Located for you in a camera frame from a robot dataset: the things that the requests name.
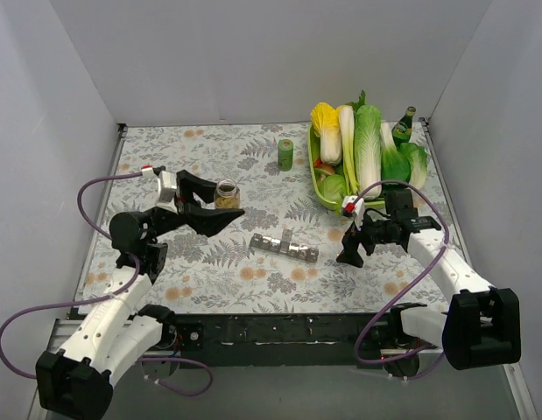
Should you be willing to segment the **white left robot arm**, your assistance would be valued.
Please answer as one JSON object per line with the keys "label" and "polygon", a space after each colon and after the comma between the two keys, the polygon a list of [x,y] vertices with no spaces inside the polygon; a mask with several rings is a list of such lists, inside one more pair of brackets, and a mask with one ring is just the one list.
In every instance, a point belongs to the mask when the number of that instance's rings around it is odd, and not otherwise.
{"label": "white left robot arm", "polygon": [[212,237],[244,214],[208,208],[216,183],[188,171],[146,166],[141,174],[158,182],[154,206],[111,219],[109,239],[119,257],[104,296],[90,300],[76,331],[36,363],[39,402],[46,410],[73,419],[102,418],[127,370],[150,348],[166,350],[179,338],[173,311],[137,307],[165,267],[168,246],[158,238],[183,226]]}

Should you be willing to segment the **clear pill bottle gold capsules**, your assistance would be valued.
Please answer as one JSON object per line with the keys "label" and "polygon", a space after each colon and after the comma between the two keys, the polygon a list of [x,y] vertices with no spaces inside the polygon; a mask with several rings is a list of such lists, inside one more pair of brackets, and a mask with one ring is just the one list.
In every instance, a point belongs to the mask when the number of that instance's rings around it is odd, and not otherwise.
{"label": "clear pill bottle gold capsules", "polygon": [[219,181],[215,188],[214,204],[217,209],[237,209],[240,207],[240,190],[232,179]]}

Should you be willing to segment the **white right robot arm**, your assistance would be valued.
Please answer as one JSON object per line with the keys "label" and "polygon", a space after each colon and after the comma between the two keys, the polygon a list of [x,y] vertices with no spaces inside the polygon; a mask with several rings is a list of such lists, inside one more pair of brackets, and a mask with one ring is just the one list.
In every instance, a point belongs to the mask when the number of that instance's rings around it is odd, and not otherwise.
{"label": "white right robot arm", "polygon": [[342,239],[338,263],[363,266],[376,246],[396,244],[419,262],[449,303],[444,312],[424,304],[402,304],[397,297],[385,309],[388,341],[395,347],[418,339],[441,349],[457,370],[513,364],[521,358],[520,310],[517,294],[498,289],[477,274],[449,247],[447,226],[419,215],[408,189],[390,191],[386,214],[373,220],[363,200],[348,196],[341,204],[352,223]]}

